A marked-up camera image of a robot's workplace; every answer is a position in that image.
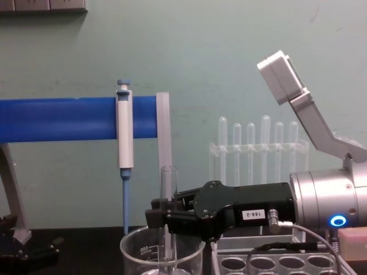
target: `glass beaker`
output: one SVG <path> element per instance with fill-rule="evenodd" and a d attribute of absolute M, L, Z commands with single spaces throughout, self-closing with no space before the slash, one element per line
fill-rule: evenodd
<path fill-rule="evenodd" d="M 176 261 L 160 261 L 159 229 L 143 227 L 122 238 L 120 249 L 124 257 L 124 275 L 199 275 L 202 274 L 200 238 L 177 235 Z"/>

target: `white stand leg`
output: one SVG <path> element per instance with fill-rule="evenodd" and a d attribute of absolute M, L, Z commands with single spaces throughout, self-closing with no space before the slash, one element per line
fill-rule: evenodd
<path fill-rule="evenodd" d="M 2 179 L 11 214 L 17 215 L 14 238 L 25 244 L 31 237 L 24 205 L 15 176 L 14 162 L 7 143 L 0 144 L 0 177 Z"/>

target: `black clamp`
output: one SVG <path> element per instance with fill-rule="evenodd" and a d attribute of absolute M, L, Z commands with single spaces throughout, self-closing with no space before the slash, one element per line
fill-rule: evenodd
<path fill-rule="evenodd" d="M 28 274 L 57 264 L 63 239 L 58 238 L 47 247 L 28 249 L 11 234 L 16 221 L 15 215 L 0 219 L 0 273 Z"/>

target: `blue ring light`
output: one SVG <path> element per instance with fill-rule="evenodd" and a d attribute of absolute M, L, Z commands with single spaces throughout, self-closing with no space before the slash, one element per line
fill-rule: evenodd
<path fill-rule="evenodd" d="M 342 215 L 333 216 L 330 220 L 330 224 L 335 227 L 340 227 L 346 224 L 346 218 Z"/>

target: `clear test tube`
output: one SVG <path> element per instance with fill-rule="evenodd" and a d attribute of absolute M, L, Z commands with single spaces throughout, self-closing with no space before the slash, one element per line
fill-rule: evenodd
<path fill-rule="evenodd" d="M 275 124 L 274 143 L 275 151 L 275 182 L 280 182 L 280 172 L 282 170 L 282 143 L 283 143 L 284 125 L 278 121 Z"/>
<path fill-rule="evenodd" d="M 240 185 L 240 152 L 241 152 L 241 124 L 233 125 L 233 145 L 235 146 L 235 186 Z"/>
<path fill-rule="evenodd" d="M 220 146 L 220 180 L 223 185 L 226 185 L 227 119 L 223 116 L 218 122 L 218 145 Z"/>
<path fill-rule="evenodd" d="M 294 173 L 296 171 L 296 146 L 298 144 L 298 122 L 292 121 L 289 124 L 289 143 L 290 143 L 290 155 L 289 155 L 289 171 Z"/>
<path fill-rule="evenodd" d="M 247 124 L 246 129 L 246 143 L 249 145 L 247 155 L 247 185 L 253 185 L 253 146 L 255 145 L 255 133 L 255 125 L 250 122 Z"/>
<path fill-rule="evenodd" d="M 270 142 L 270 122 L 269 116 L 265 115 L 261 119 L 261 135 L 260 143 L 263 146 L 261 152 L 261 184 L 267 182 L 267 165 L 268 165 L 268 146 Z"/>
<path fill-rule="evenodd" d="M 161 199 L 174 200 L 177 193 L 178 170 L 174 166 L 163 166 L 161 168 Z M 159 230 L 158 261 L 175 261 L 176 253 L 176 235 L 168 232 L 167 225 Z M 172 270 L 160 270 L 172 274 Z"/>

